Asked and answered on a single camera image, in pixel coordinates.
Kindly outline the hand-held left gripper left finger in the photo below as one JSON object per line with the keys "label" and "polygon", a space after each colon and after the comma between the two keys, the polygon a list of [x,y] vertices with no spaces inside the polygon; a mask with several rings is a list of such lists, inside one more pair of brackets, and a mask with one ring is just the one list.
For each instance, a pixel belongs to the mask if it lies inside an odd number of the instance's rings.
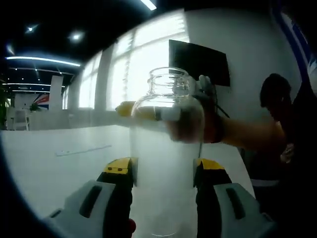
{"label": "hand-held left gripper left finger", "polygon": [[66,198],[64,207],[44,218],[57,238],[127,238],[137,159],[106,165],[96,180]]}

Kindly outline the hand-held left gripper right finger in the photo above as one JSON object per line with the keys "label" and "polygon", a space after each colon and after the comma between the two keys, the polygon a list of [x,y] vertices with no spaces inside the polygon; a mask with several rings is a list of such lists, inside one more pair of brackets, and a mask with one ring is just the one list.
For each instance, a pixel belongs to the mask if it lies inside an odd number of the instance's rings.
{"label": "hand-held left gripper right finger", "polygon": [[197,189],[197,237],[275,237],[275,221],[261,210],[258,201],[243,186],[231,181],[222,165],[197,159],[193,182]]}

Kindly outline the person's left hand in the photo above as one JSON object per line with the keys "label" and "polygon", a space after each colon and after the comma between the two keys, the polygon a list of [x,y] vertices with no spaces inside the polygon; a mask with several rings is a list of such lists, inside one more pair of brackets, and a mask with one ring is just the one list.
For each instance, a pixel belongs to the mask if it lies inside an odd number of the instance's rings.
{"label": "person's left hand", "polygon": [[128,238],[132,238],[133,237],[133,233],[136,230],[136,223],[133,219],[129,218],[128,220]]}

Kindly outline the person's right hand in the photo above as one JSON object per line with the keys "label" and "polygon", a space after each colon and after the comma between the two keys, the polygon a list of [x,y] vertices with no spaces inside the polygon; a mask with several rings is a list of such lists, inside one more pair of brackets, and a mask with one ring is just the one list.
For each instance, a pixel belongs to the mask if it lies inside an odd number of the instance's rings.
{"label": "person's right hand", "polygon": [[224,129],[221,117],[214,110],[194,115],[184,112],[178,121],[166,121],[170,139],[182,143],[218,143]]}

